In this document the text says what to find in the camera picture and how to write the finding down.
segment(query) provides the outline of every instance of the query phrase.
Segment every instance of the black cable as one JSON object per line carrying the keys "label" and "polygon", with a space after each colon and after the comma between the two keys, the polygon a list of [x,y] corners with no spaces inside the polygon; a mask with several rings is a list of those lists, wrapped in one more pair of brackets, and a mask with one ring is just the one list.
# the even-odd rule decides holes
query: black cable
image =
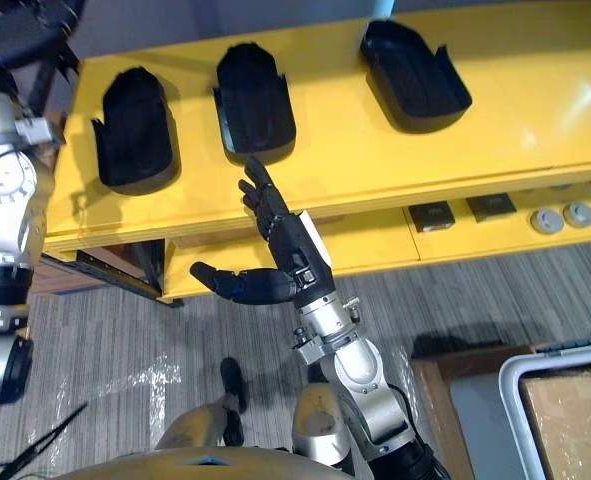
{"label": "black cable", "polygon": [[[399,393],[402,396],[402,398],[404,399],[404,406],[406,407],[406,416],[408,417],[408,422],[411,424],[411,428],[415,432],[415,437],[417,438],[417,441],[422,445],[422,447],[429,448],[428,444],[426,442],[424,442],[424,439],[420,435],[419,430],[417,430],[417,426],[415,425],[415,420],[413,419],[413,412],[411,410],[411,402],[408,400],[408,396],[406,395],[406,392],[404,392],[397,385],[393,385],[392,383],[389,383],[388,387],[392,388],[393,390],[395,390],[397,393]],[[446,468],[444,467],[444,465],[442,465],[441,462],[439,460],[437,460],[437,458],[435,458],[434,455],[433,455],[433,468],[435,469],[435,472],[443,480],[451,480],[451,476],[449,475],[449,473],[446,470]]]}
{"label": "black cable", "polygon": [[82,411],[88,406],[88,403],[84,403],[80,407],[78,407],[73,413],[71,413],[67,418],[64,419],[62,423],[60,423],[57,427],[51,430],[49,433],[44,435],[40,438],[37,442],[29,446],[26,450],[19,454],[19,456],[13,460],[12,462],[8,463],[0,463],[0,468],[4,468],[0,473],[0,480],[10,480],[13,475],[19,473],[23,468],[28,466],[30,463],[33,462],[37,457],[39,457],[44,451],[51,446],[51,444],[57,440],[66,427],[73,421],[75,418],[82,413]]}

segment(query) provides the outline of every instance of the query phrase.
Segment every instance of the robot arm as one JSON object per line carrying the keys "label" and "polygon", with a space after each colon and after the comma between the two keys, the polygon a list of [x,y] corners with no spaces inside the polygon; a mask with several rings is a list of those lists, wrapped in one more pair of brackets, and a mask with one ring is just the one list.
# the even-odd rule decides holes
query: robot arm
{"label": "robot arm", "polygon": [[254,212],[277,269],[236,275],[197,262],[191,273],[213,292],[238,303],[293,302],[302,324],[295,331],[295,350],[306,365],[320,363],[325,377],[338,387],[348,407],[348,426],[376,479],[442,478],[434,469],[432,451],[416,437],[389,388],[377,348],[344,308],[330,255],[309,214],[289,212],[254,157],[245,172],[254,186],[239,182],[243,202]]}

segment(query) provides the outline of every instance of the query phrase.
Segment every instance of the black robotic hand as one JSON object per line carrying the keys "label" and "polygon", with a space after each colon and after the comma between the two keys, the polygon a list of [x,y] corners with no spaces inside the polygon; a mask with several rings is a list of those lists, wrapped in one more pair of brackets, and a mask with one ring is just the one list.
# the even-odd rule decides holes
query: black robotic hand
{"label": "black robotic hand", "polygon": [[292,301],[296,308],[335,290],[330,259],[308,213],[295,215],[255,157],[244,169],[254,186],[240,180],[244,204],[257,219],[259,233],[277,269],[258,268],[239,274],[196,262],[191,274],[216,294],[237,303],[267,305]]}

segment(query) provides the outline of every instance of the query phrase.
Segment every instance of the small black object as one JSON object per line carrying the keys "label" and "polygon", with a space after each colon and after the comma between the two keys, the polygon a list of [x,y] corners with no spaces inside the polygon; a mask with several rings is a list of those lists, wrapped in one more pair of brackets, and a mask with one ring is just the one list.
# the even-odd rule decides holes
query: small black object
{"label": "small black object", "polygon": [[118,193],[139,195],[170,182],[179,173],[179,161],[157,78],[143,67],[120,73],[103,106],[104,124],[93,120],[102,183]]}
{"label": "small black object", "polygon": [[508,193],[495,193],[493,195],[483,195],[481,197],[470,197],[466,199],[466,203],[468,203],[468,206],[478,223],[486,220],[502,218],[517,212]]}
{"label": "small black object", "polygon": [[425,203],[408,207],[418,232],[444,230],[455,224],[455,217],[447,202]]}
{"label": "small black object", "polygon": [[227,447],[241,447],[244,445],[244,427],[239,413],[233,410],[226,411],[226,428],[222,438],[224,445]]}
{"label": "small black object", "polygon": [[239,413],[244,413],[248,408],[248,398],[242,369],[237,360],[226,357],[219,366],[224,391],[237,397],[239,402]]}
{"label": "small black object", "polygon": [[446,46],[435,55],[414,30],[391,20],[368,25],[361,51],[370,67],[369,83],[394,126],[408,132],[444,128],[471,106]]}
{"label": "small black object", "polygon": [[213,88],[226,156],[244,163],[280,160],[295,146],[295,119],[286,77],[275,59],[256,43],[231,47],[217,66]]}

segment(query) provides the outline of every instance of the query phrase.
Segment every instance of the white patch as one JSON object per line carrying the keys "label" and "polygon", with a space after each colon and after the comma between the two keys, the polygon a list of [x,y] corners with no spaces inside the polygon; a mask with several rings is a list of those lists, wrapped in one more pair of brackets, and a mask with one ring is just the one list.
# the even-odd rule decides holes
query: white patch
{"label": "white patch", "polygon": [[304,224],[304,228],[306,228],[308,235],[313,240],[313,243],[315,244],[315,248],[317,248],[317,251],[321,255],[322,259],[324,260],[324,262],[326,262],[326,265],[328,265],[329,267],[332,268],[333,265],[331,262],[331,255],[330,255],[330,253],[328,253],[328,250],[326,249],[326,245],[324,245],[324,242],[322,241],[322,237],[320,237],[319,232],[317,231],[317,228],[315,228],[315,224],[313,223],[313,219],[309,215],[308,211],[304,210],[302,213],[300,213],[299,218],[302,221],[302,223]]}

